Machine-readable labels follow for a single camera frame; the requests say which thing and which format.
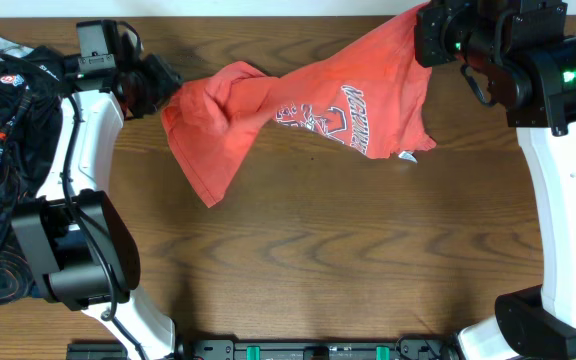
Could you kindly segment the red printed t-shirt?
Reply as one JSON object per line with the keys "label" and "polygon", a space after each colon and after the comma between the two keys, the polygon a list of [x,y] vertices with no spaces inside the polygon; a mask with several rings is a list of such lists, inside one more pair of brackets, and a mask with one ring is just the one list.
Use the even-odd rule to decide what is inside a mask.
{"label": "red printed t-shirt", "polygon": [[326,60],[282,77],[238,61],[185,83],[161,114],[168,144],[203,203],[220,202],[269,121],[301,128],[369,159],[436,145],[422,107],[431,69],[415,58],[411,8]]}

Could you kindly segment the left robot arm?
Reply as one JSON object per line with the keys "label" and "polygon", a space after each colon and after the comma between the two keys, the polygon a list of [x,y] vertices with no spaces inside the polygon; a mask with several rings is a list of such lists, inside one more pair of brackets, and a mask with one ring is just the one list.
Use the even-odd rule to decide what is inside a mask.
{"label": "left robot arm", "polygon": [[12,228],[41,297],[100,322],[118,340],[77,345],[76,359],[181,359],[176,324],[140,284],[137,244],[107,193],[114,145],[130,117],[155,113],[182,78],[160,56],[81,58],[64,79],[51,167]]}

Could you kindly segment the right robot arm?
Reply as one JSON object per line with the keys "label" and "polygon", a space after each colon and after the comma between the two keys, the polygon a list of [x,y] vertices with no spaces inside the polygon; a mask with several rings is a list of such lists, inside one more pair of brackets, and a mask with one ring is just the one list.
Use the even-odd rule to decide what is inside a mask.
{"label": "right robot arm", "polygon": [[576,358],[576,36],[562,1],[432,0],[416,14],[423,67],[461,62],[475,95],[505,108],[527,161],[540,226],[540,285],[499,296],[445,359]]}

